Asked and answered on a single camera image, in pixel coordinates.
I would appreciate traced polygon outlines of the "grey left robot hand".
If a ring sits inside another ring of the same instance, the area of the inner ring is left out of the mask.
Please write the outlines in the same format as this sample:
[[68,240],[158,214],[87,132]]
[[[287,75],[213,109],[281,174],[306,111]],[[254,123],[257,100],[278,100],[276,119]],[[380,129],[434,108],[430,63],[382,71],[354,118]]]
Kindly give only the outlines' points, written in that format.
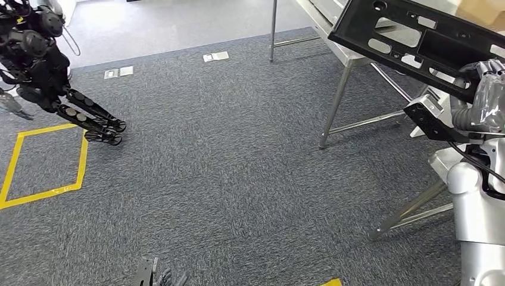
[[187,272],[181,274],[178,278],[173,278],[172,270],[167,268],[160,274],[154,285],[157,286],[184,286],[189,278]]

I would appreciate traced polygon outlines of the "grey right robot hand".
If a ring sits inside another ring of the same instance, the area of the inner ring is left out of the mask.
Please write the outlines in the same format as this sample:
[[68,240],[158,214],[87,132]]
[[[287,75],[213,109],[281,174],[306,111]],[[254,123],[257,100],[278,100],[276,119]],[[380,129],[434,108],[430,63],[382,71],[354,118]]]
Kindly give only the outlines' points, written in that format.
[[504,63],[493,58],[463,66],[460,71],[479,80],[472,106],[463,110],[463,130],[504,132]]

